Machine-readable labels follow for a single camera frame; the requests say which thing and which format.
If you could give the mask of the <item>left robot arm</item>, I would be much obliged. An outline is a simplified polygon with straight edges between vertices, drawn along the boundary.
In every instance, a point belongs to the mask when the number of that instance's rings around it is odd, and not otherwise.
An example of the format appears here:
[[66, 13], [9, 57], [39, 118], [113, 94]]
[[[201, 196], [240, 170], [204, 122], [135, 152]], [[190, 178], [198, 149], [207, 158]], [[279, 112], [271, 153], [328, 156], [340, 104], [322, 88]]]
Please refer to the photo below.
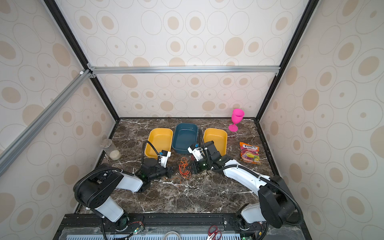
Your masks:
[[151, 186], [152, 181], [171, 177], [174, 169], [167, 167], [170, 156], [170, 151], [158, 152], [151, 142], [145, 141], [142, 147], [141, 167], [138, 171], [129, 173], [102, 164], [74, 185], [74, 197], [80, 205], [113, 223], [117, 231], [123, 231], [128, 227], [129, 217], [127, 212], [113, 200], [111, 194], [116, 189], [142, 193]]

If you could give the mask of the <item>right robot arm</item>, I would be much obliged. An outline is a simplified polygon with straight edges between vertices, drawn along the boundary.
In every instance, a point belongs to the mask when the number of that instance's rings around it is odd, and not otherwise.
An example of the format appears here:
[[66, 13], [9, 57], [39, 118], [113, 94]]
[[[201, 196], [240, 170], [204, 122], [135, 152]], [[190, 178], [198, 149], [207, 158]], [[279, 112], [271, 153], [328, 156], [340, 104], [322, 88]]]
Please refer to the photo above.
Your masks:
[[221, 155], [214, 142], [204, 142], [203, 131], [198, 131], [197, 143], [188, 151], [194, 156], [188, 170], [193, 174], [212, 171], [224, 175], [242, 184], [259, 201], [246, 204], [236, 213], [236, 224], [241, 229], [248, 229], [256, 222], [266, 222], [274, 228], [288, 224], [300, 226], [304, 223], [304, 214], [293, 197], [285, 181], [280, 176], [266, 176], [257, 173], [227, 155]]

